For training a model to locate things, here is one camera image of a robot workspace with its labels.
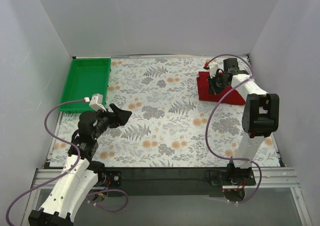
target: green plastic bin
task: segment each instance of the green plastic bin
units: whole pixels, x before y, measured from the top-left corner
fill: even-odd
[[[72,60],[60,103],[91,98],[93,94],[99,93],[103,95],[104,104],[107,98],[110,64],[110,58]],[[65,113],[82,113],[92,109],[89,104],[72,103],[60,106],[59,110]]]

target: gray wall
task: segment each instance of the gray wall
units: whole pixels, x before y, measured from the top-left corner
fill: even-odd
[[[43,121],[59,103],[70,61],[40,0],[0,0],[0,225],[46,159],[51,138]],[[56,121],[57,112],[51,129]],[[12,210],[16,225],[27,199]]]
[[[41,0],[74,56],[249,53],[277,0]]]
[[[313,225],[320,225],[319,53],[320,0],[279,0],[251,53],[258,83],[280,96],[275,138]]]

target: cable connector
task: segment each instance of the cable connector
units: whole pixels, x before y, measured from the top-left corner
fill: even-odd
[[[204,64],[204,69],[205,69],[205,70],[209,70],[208,65],[209,65],[209,62],[206,62],[206,63]]]

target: table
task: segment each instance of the table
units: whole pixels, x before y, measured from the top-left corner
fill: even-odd
[[[196,77],[206,58],[112,59],[107,105],[132,111],[128,123],[108,129],[98,139],[93,160],[106,167],[223,167],[205,144],[205,127],[215,102],[199,101]],[[223,58],[217,63],[223,68]],[[246,65],[239,63],[240,69]],[[211,148],[231,157],[242,138],[243,106],[221,104],[209,128]],[[79,114],[63,114],[57,135],[70,140]],[[69,146],[56,141],[51,167],[62,167]],[[268,137],[255,159],[260,166],[280,166]]]

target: gray floor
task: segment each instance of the gray floor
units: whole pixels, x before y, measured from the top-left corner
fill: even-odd
[[[49,195],[42,190],[39,204]],[[117,208],[124,198],[108,198],[104,205]],[[74,226],[301,226],[290,189],[260,189],[253,199],[235,206],[205,199],[205,196],[130,197],[118,213],[105,212],[84,202]]]

